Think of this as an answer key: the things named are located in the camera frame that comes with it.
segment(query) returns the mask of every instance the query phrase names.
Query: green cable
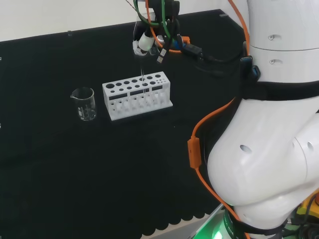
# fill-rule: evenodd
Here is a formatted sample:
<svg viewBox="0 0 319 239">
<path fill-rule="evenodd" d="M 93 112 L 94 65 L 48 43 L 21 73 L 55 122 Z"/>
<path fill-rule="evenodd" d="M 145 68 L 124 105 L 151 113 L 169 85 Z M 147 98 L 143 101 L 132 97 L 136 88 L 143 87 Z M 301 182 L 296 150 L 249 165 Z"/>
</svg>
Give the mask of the green cable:
<svg viewBox="0 0 319 239">
<path fill-rule="evenodd" d="M 152 27 L 158 27 L 158 26 L 160 25 L 159 23 L 154 23 L 154 22 L 149 23 L 149 21 L 148 21 L 145 17 L 143 17 L 142 14 L 140 14 L 139 6 L 138 6 L 138 4 L 137 4 L 137 0 L 133 0 L 133 3 L 134 3 L 134 7 L 135 7 L 136 12 L 138 13 L 140 19 L 141 19 L 143 22 L 145 22 L 146 24 L 148 24 L 148 25 L 150 25 L 150 26 L 152 26 Z"/>
<path fill-rule="evenodd" d="M 166 14 L 165 14 L 165 0 L 161 0 L 161 17 L 163 21 L 163 27 L 167 37 L 170 39 L 170 33 L 166 25 Z"/>
</svg>

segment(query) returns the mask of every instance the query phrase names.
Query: yellow component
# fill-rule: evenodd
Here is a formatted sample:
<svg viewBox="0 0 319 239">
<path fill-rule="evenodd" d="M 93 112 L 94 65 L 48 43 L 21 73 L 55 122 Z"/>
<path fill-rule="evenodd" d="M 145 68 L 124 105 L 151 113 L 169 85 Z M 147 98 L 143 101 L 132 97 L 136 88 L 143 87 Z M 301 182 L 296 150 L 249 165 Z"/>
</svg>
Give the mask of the yellow component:
<svg viewBox="0 0 319 239">
<path fill-rule="evenodd" d="M 299 215 L 304 215 L 306 214 L 307 206 L 310 201 L 310 198 L 314 195 L 319 193 L 319 190 L 315 191 L 312 193 L 306 200 L 303 201 L 302 205 L 298 208 L 297 214 Z M 310 212 L 309 215 L 314 216 L 316 218 L 319 218 L 319 206 L 318 204 L 314 201 L 310 207 Z"/>
</svg>

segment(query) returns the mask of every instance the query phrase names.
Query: white wall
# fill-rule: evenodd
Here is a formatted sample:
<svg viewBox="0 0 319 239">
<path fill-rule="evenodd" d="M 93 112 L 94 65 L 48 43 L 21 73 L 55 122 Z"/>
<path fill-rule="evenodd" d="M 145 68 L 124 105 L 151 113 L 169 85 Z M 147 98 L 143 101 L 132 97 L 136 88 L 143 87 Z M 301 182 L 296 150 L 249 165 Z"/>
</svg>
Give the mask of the white wall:
<svg viewBox="0 0 319 239">
<path fill-rule="evenodd" d="M 248 24 L 246 0 L 234 2 Z M 180 3 L 180 14 L 220 8 L 239 22 L 227 0 Z M 139 6 L 144 12 L 145 4 Z M 132 22 L 136 17 L 125 0 L 0 0 L 0 41 Z"/>
</svg>

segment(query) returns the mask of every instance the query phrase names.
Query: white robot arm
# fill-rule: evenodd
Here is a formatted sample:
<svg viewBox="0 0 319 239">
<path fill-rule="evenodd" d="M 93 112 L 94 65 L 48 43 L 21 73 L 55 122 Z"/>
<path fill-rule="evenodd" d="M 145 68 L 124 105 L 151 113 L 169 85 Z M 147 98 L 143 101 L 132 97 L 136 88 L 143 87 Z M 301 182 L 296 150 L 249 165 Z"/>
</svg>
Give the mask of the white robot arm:
<svg viewBox="0 0 319 239">
<path fill-rule="evenodd" d="M 319 81 L 317 0 L 247 0 L 250 55 L 259 82 Z M 319 97 L 242 100 L 208 160 L 216 193 L 240 220 L 259 229 L 280 226 L 319 188 Z M 230 238 L 221 225 L 224 238 Z M 271 236 L 251 235 L 256 239 Z"/>
</svg>

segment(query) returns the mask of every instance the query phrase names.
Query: orange connector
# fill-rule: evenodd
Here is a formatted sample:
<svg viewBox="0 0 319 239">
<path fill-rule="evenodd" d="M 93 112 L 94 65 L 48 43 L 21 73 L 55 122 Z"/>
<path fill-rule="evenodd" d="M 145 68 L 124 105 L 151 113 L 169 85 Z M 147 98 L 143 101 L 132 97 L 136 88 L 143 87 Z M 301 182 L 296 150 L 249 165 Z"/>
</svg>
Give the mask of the orange connector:
<svg viewBox="0 0 319 239">
<path fill-rule="evenodd" d="M 189 36 L 182 36 L 182 39 L 183 39 L 183 42 L 184 42 L 184 43 L 190 44 L 190 38 L 189 38 Z"/>
<path fill-rule="evenodd" d="M 187 145 L 190 167 L 196 169 L 201 165 L 199 138 L 192 136 Z"/>
</svg>

